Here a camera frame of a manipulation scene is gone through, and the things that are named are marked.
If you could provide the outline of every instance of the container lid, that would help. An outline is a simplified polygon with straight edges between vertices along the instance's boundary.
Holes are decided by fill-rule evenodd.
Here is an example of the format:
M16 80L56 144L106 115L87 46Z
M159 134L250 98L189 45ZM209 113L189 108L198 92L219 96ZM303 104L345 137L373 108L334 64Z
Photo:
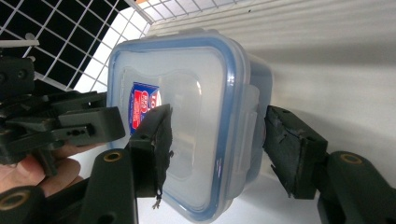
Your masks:
M128 41L111 53L107 104L119 107L127 132L155 105L173 108L174 156L163 198L192 221L216 217L230 202L249 79L246 53L217 32ZM125 147L128 139L112 147Z

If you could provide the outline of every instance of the blue lid rim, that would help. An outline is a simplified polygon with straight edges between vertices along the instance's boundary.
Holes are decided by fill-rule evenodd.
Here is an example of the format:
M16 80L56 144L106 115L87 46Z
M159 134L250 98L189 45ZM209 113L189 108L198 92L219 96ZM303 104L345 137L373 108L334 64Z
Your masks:
M113 66L121 51L147 51L147 50L158 50L158 49L184 49L184 48L201 48L201 47L211 47L218 50L224 59L224 64L226 65L226 88L224 88L224 100L222 104L222 111L220 116L220 124L221 130L229 130L230 118L232 114L231 107L233 105L233 99L235 95L235 74L236 74L236 59L234 57L234 53L231 50L228 39L222 37L221 35L203 35L203 36L188 36L185 38L156 38L156 39L147 39L147 40L139 40L139 41L131 41L124 42L120 45L117 45L113 52L111 53L110 61L109 61L109 74L112 74ZM113 83L111 78L109 79L108 85L111 90ZM113 105L113 99L108 97L107 104ZM219 196L221 190L221 180L223 178L223 165L225 162L225 153L227 147L227 139L228 132L222 132L219 130L219 137L217 142L217 151L215 158L215 167L214 174L212 179L212 190L211 190L211 200L209 202L208 207L206 207L202 211L196 211L189 208L186 204L181 203L176 198L172 197L172 195L164 192L164 196L171 198L174 202L178 203L179 206L182 207L183 210L189 212L189 215L192 219L196 221L205 221L212 218L219 209Z

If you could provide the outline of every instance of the metal bolt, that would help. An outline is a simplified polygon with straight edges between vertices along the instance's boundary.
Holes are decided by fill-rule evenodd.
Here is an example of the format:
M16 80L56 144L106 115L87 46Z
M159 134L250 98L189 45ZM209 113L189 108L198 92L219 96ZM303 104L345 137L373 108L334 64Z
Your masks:
M20 71L18 72L18 78L19 78L19 79L24 79L24 78L26 78L26 76L27 76L26 70L22 69L22 70L20 70Z

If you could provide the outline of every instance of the white wall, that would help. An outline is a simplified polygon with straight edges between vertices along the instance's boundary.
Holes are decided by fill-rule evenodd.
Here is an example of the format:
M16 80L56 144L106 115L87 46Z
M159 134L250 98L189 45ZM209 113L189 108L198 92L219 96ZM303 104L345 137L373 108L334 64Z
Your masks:
M148 35L202 27L238 41L272 68L272 105L291 110L324 136L329 152L369 159L395 188L395 12L393 0L244 1L157 22ZM141 223L186 222L166 204L152 212L149 203L139 201ZM277 180L262 175L216 221L243 222L319 220L316 202L288 199Z

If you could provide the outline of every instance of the screw hole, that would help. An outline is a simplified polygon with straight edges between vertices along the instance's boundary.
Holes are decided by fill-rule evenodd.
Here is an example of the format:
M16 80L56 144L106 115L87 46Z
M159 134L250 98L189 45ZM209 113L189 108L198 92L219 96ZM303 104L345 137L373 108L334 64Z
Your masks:
M306 137L306 139L308 139L308 140L311 141L311 142L317 141L315 138L313 138L313 137L311 137L311 136Z
M101 217L99 217L98 219L98 224L111 224L114 222L114 215L111 214L106 214L106 215L102 215Z
M80 135L79 130L73 130L72 135L73 136L79 136Z
M27 76L27 72L26 72L26 70L24 70L24 69L20 70L20 71L18 72L18 75L17 75L17 77L18 77L19 79L25 79L26 76Z

